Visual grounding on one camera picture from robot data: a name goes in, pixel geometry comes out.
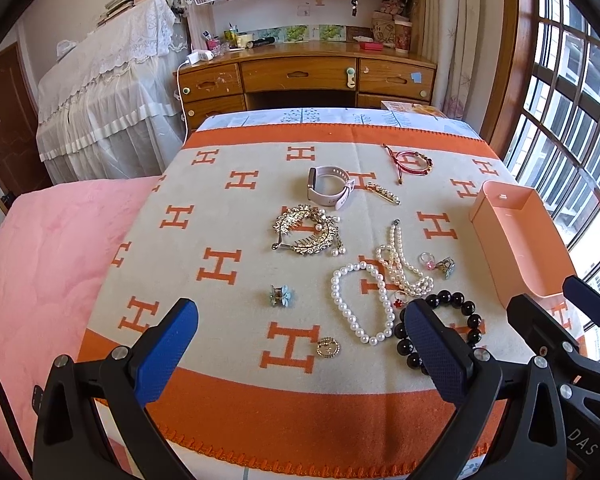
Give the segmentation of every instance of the watch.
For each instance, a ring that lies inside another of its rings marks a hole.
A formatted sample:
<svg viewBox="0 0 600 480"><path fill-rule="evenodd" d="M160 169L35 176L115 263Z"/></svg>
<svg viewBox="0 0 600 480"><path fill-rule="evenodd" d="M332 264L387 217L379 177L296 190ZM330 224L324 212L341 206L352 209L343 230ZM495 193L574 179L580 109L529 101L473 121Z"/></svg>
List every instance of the watch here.
<svg viewBox="0 0 600 480"><path fill-rule="evenodd" d="M335 195L323 195L315 190L315 183L322 176L337 176L342 180L342 190ZM340 209L349 193L353 190L355 181L349 176L349 173L336 166L318 166L309 170L309 179L306 184L306 195L309 200L324 207L335 207Z"/></svg>

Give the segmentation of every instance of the window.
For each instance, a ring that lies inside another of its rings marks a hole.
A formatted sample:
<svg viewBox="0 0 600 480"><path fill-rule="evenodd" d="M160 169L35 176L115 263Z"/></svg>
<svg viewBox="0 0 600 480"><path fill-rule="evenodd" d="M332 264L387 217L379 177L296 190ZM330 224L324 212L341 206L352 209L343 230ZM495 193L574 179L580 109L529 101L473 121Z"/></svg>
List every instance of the window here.
<svg viewBox="0 0 600 480"><path fill-rule="evenodd" d="M538 4L534 68L505 164L538 191L576 272L600 292L600 38L569 0ZM580 318L600 361L600 328Z"/></svg>

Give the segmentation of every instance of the pink storage box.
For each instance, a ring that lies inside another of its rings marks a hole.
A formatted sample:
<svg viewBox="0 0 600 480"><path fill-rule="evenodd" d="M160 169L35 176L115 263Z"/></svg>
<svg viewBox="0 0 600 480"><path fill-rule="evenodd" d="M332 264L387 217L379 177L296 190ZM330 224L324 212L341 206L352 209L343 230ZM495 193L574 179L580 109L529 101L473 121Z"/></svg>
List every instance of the pink storage box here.
<svg viewBox="0 0 600 480"><path fill-rule="evenodd" d="M519 294L545 310L564 303L562 282L576 270L535 189L487 181L469 219L504 308Z"/></svg>

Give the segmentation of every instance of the pink plush blanket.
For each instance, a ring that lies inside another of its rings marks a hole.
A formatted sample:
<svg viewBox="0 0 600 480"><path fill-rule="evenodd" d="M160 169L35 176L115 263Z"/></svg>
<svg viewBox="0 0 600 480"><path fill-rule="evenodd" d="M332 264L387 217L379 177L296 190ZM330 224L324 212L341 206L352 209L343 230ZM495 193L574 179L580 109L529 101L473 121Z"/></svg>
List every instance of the pink plush blanket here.
<svg viewBox="0 0 600 480"><path fill-rule="evenodd" d="M0 380L33 452L33 386L77 358L100 285L158 177L61 184L19 197L0 227ZM28 475L0 412L0 450Z"/></svg>

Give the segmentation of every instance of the red string bracelet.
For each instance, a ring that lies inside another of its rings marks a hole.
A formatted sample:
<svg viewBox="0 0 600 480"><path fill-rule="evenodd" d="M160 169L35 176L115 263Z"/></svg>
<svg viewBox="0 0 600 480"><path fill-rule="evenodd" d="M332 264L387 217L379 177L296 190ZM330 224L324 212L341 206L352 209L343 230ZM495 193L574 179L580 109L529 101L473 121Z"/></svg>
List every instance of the red string bracelet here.
<svg viewBox="0 0 600 480"><path fill-rule="evenodd" d="M432 160L428 156L425 156L420 152L410 152L408 150L404 150L403 152L394 152L394 150L389 148L386 144L383 144L382 146L387 149L387 151L389 152L389 156L391 157L392 161L398 168L398 184L402 184L402 172L403 171L405 173L409 173L412 175L426 175L431 171L431 168L433 168ZM408 168L407 166L405 166L403 161L398 160L399 157L404 158L405 156L408 156L408 155L416 156L416 157L422 159L422 161L426 165L426 168L423 168L421 170L414 170L412 168Z"/></svg>

